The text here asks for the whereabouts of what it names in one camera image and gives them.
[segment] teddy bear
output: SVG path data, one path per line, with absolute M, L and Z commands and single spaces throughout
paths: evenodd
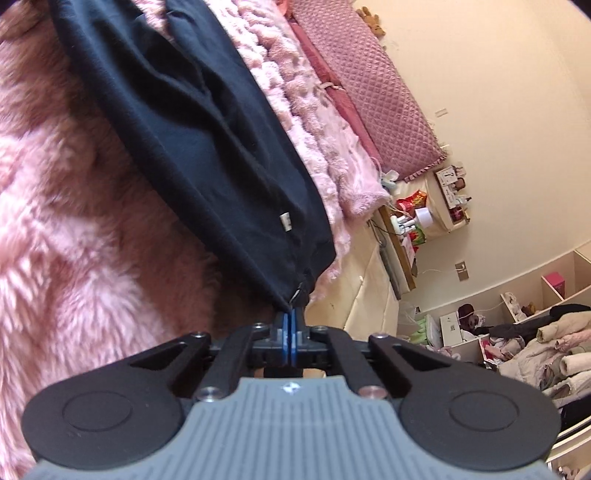
M 386 34 L 384 29 L 379 26 L 379 17 L 377 15 L 372 15 L 369 8 L 359 8 L 357 13 L 376 37 L 382 38 Z

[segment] beige wall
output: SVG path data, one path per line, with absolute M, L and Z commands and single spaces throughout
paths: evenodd
M 442 273 L 419 275 L 405 298 L 434 308 L 591 238 L 591 22 L 567 0 L 361 5 L 380 15 L 387 52 L 474 197 L 473 222 L 418 253 L 419 271 Z

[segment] clothing label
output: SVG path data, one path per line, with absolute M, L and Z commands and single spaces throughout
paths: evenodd
M 283 224 L 283 228 L 285 229 L 285 231 L 286 232 L 289 232 L 291 230 L 291 217 L 290 217 L 290 213 L 289 212 L 285 212 L 282 215 L 280 215 L 279 218 L 281 219 L 281 223 Z

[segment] power outlet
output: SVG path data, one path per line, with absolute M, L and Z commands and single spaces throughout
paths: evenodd
M 470 276 L 468 275 L 468 268 L 466 266 L 466 262 L 460 262 L 456 264 L 456 273 L 460 281 L 468 280 L 468 278 L 470 278 Z

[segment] black jacket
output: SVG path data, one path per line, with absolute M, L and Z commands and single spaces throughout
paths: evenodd
M 179 218 L 277 308 L 300 284 L 312 291 L 335 258 L 322 199 L 203 1 L 167 1 L 172 42 L 130 0 L 50 6 L 74 67 Z

